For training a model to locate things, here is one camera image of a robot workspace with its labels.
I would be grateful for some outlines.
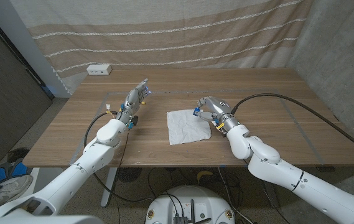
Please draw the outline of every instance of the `shoe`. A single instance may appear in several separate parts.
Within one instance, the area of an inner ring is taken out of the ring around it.
[[[21,196],[29,188],[32,181],[33,177],[31,175],[24,175],[1,183],[0,206]]]

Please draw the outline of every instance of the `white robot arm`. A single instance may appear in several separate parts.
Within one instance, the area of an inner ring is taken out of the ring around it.
[[[116,119],[111,119],[97,132],[96,138],[87,144],[83,155],[73,165],[42,190],[1,206],[0,217],[59,214],[87,178],[113,159],[114,150],[120,145],[118,135],[134,126],[139,104],[151,93],[146,85],[147,79],[130,91]]]
[[[213,112],[200,111],[203,105]],[[202,98],[193,115],[207,121],[209,116],[213,118],[217,129],[226,134],[233,155],[238,159],[251,156],[248,169],[255,177],[291,190],[338,223],[354,223],[354,195],[284,161],[260,138],[248,137],[248,129],[231,114],[227,102],[211,96]]]

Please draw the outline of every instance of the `wooden table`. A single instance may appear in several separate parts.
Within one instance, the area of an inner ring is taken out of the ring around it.
[[[216,96],[235,105],[256,93],[279,93],[299,100],[340,127],[343,125],[292,69],[119,70],[107,76],[87,76],[43,133],[24,164],[29,167],[66,167],[82,154],[82,138],[91,120],[118,110],[127,93],[145,78],[152,95],[137,112],[121,167],[242,166],[227,138],[212,126],[207,140],[170,146],[166,112],[193,109],[204,96]],[[354,143],[305,109],[285,100],[260,97],[243,103],[235,116],[252,135],[277,149],[297,166],[354,166]],[[88,140],[111,115],[100,118]],[[123,144],[111,167],[119,166]]]

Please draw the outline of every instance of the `power strip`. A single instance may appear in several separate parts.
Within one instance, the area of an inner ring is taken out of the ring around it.
[[[87,71],[89,75],[109,75],[112,67],[110,67],[110,64],[90,65]]]

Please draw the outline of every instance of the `white paper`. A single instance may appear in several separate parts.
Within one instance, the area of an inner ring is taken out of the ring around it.
[[[212,136],[207,121],[193,115],[193,110],[167,112],[170,145],[209,139]]]

